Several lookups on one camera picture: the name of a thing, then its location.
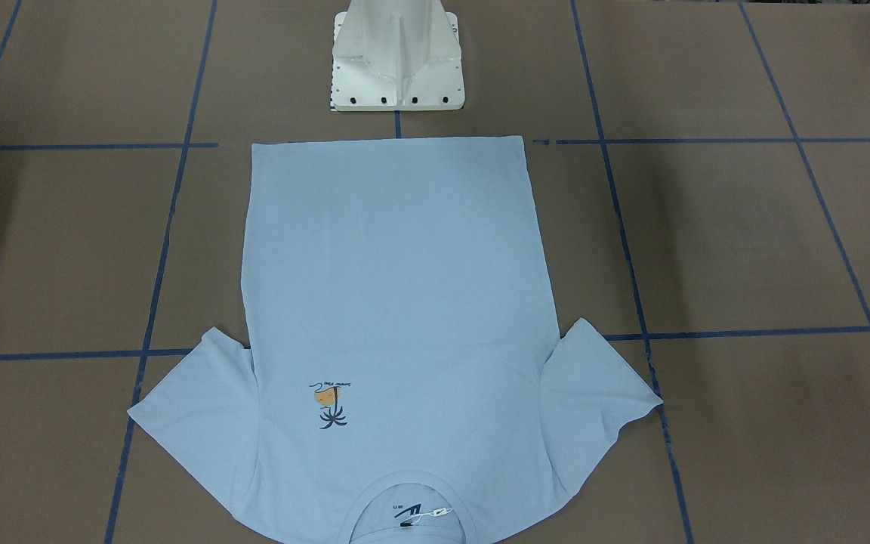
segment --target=light blue t-shirt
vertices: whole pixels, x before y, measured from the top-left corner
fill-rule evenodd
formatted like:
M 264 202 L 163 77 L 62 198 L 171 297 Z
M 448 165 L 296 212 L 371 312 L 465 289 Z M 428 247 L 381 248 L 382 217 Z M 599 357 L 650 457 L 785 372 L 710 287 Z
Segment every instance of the light blue t-shirt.
M 285 544 L 497 542 L 660 403 L 560 340 L 519 137 L 254 145 L 242 293 L 130 414 Z

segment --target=shirt logo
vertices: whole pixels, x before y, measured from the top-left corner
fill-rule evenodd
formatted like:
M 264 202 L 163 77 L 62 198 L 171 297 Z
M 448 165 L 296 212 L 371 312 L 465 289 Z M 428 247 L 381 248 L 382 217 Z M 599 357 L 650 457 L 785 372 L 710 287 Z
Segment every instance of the shirt logo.
M 338 399 L 341 398 L 341 387 L 350 386 L 351 383 L 334 383 L 334 382 L 317 382 L 314 389 L 314 400 L 321 405 L 321 421 L 325 421 L 325 426 L 322 430 L 328 429 L 332 425 L 343 427 L 348 424 L 345 421 L 347 416 L 342 416 L 344 407 L 339 405 Z

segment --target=brown surface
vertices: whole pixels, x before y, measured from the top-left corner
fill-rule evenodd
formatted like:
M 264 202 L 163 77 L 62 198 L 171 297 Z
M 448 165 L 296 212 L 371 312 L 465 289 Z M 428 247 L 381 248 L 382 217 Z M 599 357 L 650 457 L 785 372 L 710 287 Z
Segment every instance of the brown surface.
M 790 138 L 736 5 L 579 0 L 607 138 Z M 154 296 L 177 149 L 0 151 L 0 542 L 101 542 L 144 345 L 246 342 L 239 257 L 252 141 L 391 138 L 328 111 L 345 1 L 218 3 Z M 0 2 L 0 41 L 13 3 Z M 563 331 L 638 335 L 569 1 L 456 2 L 468 100 L 405 137 L 522 134 Z M 180 144 L 210 3 L 22 3 L 0 145 Z M 749 5 L 804 138 L 870 138 L 870 6 Z M 549 139 L 549 145 L 532 139 Z M 804 144 L 870 307 L 870 142 Z M 798 146 L 611 144 L 652 334 L 866 326 Z M 639 341 L 615 346 L 645 379 Z M 654 341 L 696 542 L 870 542 L 870 333 Z M 131 351 L 52 360 L 37 352 Z M 178 357 L 151 357 L 142 387 Z M 658 413 L 514 542 L 684 542 Z M 142 430 L 115 542 L 263 542 Z

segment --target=white metal bracket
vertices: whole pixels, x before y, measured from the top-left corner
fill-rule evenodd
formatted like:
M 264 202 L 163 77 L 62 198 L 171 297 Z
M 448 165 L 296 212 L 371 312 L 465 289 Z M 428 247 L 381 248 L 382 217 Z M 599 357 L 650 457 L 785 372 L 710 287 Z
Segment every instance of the white metal bracket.
M 352 0 L 335 17 L 331 108 L 458 110 L 458 17 L 440 0 Z

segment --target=shirt sleeve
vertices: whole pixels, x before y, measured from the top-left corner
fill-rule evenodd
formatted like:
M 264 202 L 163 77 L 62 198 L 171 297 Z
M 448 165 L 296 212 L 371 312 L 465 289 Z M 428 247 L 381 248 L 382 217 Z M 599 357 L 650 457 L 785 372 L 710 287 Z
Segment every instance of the shirt sleeve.
M 593 325 L 578 320 L 542 367 L 539 410 L 560 484 L 579 492 L 626 423 L 663 402 Z
M 231 513 L 257 455 L 257 382 L 251 351 L 211 328 L 128 413 Z

